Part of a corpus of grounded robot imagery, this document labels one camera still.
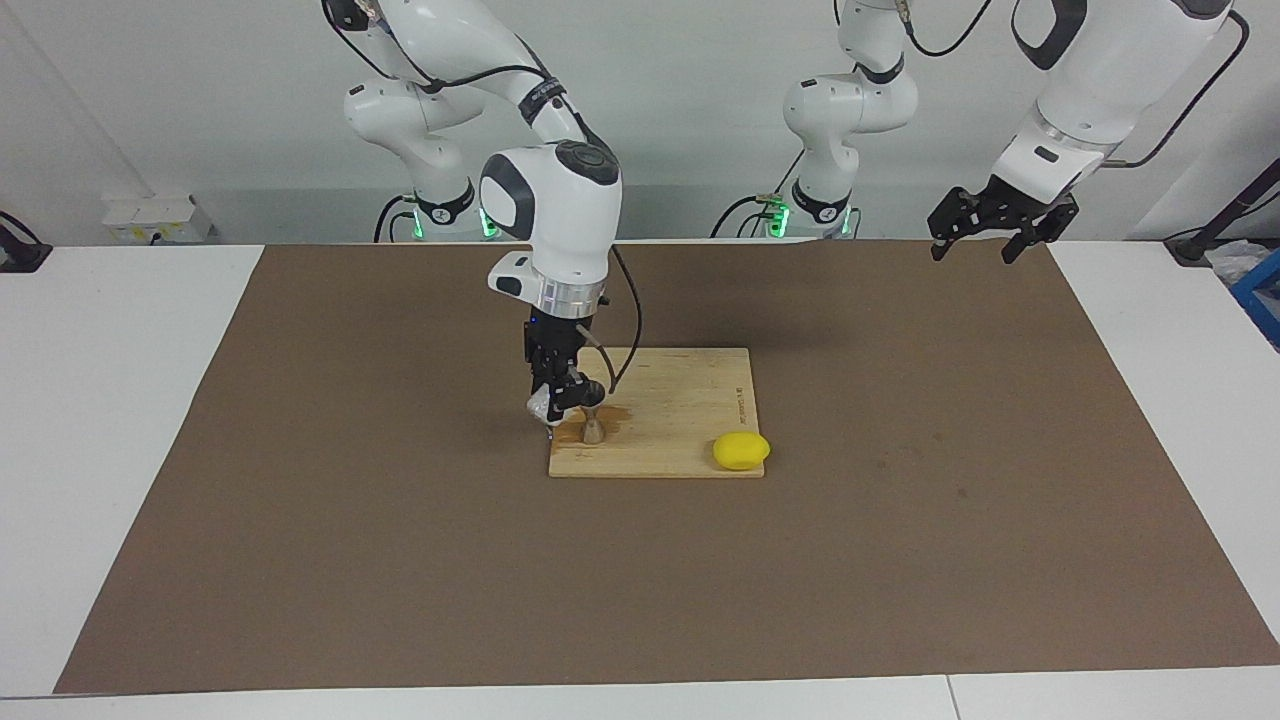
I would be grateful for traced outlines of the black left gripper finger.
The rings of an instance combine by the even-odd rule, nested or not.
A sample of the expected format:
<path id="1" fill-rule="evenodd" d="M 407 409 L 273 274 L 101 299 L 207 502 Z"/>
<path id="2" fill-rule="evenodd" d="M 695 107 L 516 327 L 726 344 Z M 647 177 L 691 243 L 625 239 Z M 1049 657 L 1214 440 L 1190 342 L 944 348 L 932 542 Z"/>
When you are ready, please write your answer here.
<path id="1" fill-rule="evenodd" d="M 974 233 L 977 201 L 963 187 L 952 187 L 927 218 L 933 243 L 931 256 L 942 261 L 950 249 Z"/>
<path id="2" fill-rule="evenodd" d="M 1078 205 L 1060 205 L 1051 209 L 1039 220 L 1024 218 L 1018 232 L 1001 250 L 1006 265 L 1012 265 L 1028 249 L 1039 243 L 1056 242 L 1074 222 Z"/>

